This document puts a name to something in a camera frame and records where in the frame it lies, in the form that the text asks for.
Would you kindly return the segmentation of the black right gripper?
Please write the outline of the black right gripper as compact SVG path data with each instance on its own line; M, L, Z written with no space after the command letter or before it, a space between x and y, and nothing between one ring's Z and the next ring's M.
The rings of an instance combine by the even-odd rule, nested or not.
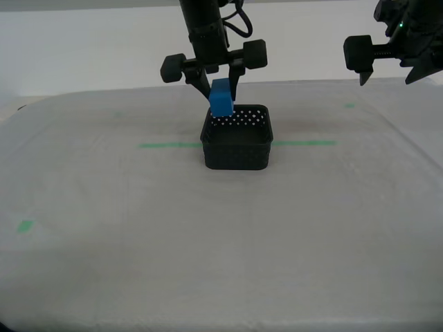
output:
M346 68L359 75L360 86L373 74L374 59L399 59L400 66L412 66L406 84L442 71L442 20L426 23L397 19L386 25L387 44L373 45L369 35L349 36L344 42Z

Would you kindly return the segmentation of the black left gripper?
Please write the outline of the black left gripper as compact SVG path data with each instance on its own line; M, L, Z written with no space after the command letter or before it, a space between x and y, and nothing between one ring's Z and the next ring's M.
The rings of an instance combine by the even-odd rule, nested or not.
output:
M210 85L207 73L216 73L222 65L229 65L228 79L232 100L236 100L237 85L246 69L264 68L268 64L266 42L263 39L244 42L243 48L229 51L225 27L189 28L188 36L195 57L187 59L183 53L168 55L161 66L164 83L185 82L209 100Z

